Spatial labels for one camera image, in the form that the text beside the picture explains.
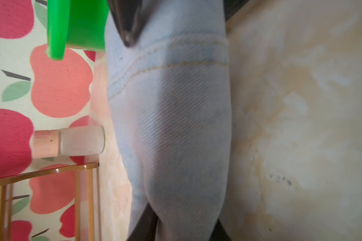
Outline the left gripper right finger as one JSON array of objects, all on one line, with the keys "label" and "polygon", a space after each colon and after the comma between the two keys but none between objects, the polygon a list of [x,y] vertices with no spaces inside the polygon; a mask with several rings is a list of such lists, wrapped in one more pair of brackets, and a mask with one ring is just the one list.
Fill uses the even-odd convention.
[{"label": "left gripper right finger", "polygon": [[217,220],[209,241],[232,241],[220,220]]}]

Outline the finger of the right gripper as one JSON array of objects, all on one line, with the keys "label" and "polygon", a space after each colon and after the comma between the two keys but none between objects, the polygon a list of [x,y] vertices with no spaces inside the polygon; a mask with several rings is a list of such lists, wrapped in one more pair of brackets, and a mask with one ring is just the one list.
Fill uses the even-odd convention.
[{"label": "finger of the right gripper", "polygon": [[133,47],[149,21],[152,1],[110,0],[110,14],[125,47]]},{"label": "finger of the right gripper", "polygon": [[224,0],[224,16],[225,21],[228,21],[236,14],[249,0]]}]

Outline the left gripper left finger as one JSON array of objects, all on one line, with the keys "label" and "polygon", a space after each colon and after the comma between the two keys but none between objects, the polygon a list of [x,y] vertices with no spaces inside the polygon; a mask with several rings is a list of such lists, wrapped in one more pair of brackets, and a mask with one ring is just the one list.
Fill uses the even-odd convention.
[{"label": "left gripper left finger", "polygon": [[148,204],[126,241],[155,241],[158,216]]}]

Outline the green plastic basket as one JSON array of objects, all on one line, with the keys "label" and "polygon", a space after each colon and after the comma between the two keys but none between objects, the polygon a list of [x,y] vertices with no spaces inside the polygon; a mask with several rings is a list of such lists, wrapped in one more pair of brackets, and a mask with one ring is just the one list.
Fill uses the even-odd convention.
[{"label": "green plastic basket", "polygon": [[104,52],[108,13],[107,1],[48,1],[47,56],[61,61],[66,48]]}]

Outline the light denim skirt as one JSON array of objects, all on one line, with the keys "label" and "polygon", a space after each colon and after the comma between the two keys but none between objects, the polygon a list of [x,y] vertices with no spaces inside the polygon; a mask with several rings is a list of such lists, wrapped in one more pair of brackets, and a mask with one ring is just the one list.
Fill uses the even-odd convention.
[{"label": "light denim skirt", "polygon": [[224,204],[231,149],[229,45],[222,1],[145,1],[126,47],[105,29],[108,103],[132,186],[129,234],[209,241]]}]

